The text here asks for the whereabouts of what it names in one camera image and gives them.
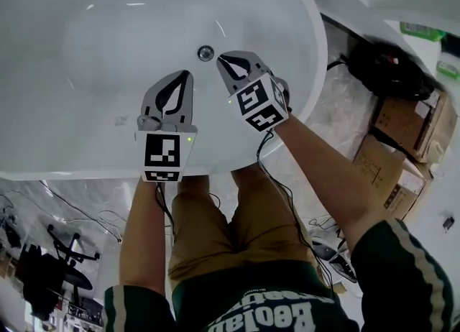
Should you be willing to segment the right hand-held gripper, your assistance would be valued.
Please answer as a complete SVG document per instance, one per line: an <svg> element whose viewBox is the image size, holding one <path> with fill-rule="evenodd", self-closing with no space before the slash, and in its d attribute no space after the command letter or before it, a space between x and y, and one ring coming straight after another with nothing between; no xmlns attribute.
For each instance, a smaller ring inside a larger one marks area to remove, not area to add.
<svg viewBox="0 0 460 332"><path fill-rule="evenodd" d="M254 52L224 52L216 65L229 92L228 105L257 132L267 132L288 118L284 85Z"/></svg>

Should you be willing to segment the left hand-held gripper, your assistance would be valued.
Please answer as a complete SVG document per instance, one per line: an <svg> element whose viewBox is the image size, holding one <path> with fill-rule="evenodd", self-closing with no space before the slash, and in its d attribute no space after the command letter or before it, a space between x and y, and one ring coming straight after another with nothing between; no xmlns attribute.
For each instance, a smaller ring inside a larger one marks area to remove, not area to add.
<svg viewBox="0 0 460 332"><path fill-rule="evenodd" d="M167 108L177 88L176 105ZM193 76L188 70L166 75L145 93L134 134L143 181L182 180L198 133L197 127L191 125L192 116Z"/></svg>

